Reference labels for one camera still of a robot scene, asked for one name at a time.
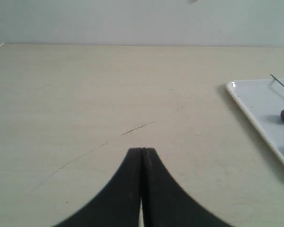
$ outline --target white wall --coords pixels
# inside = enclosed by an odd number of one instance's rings
[[[284,0],[0,0],[0,41],[284,46]]]

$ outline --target white tray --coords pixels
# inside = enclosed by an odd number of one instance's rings
[[[284,88],[273,79],[237,80],[227,90],[284,164]]]

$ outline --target white plate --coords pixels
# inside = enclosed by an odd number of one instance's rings
[[[227,90],[284,164],[284,88],[273,79],[237,80]]]

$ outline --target scratch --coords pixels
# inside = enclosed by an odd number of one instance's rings
[[[137,129],[144,128],[145,126],[150,125],[150,124],[154,124],[154,123],[156,123],[156,122],[151,122],[151,123],[143,124],[143,125],[141,125],[141,126],[139,126],[139,127],[137,127],[137,128],[131,129],[131,130],[129,130],[129,131],[123,133],[121,136],[124,136],[124,135],[126,135],[126,134],[128,134],[128,133],[130,133],[130,132],[132,132],[132,131],[135,131],[135,130],[137,130]]]
[[[61,166],[59,169],[55,170],[54,172],[52,172],[49,176],[47,176],[43,181],[41,181],[39,184],[37,184],[37,186],[35,186],[28,194],[32,193],[33,191],[35,191],[38,187],[40,187],[42,184],[44,184],[48,179],[50,179],[52,176],[54,176],[57,172],[59,172],[60,170],[64,169],[66,166],[68,166],[70,163],[77,161],[78,159],[90,154],[91,152],[107,145],[108,142],[101,144],[100,146],[90,150],[89,152],[86,152],[76,158],[74,158],[73,160],[69,161],[68,163],[65,163],[63,166]]]

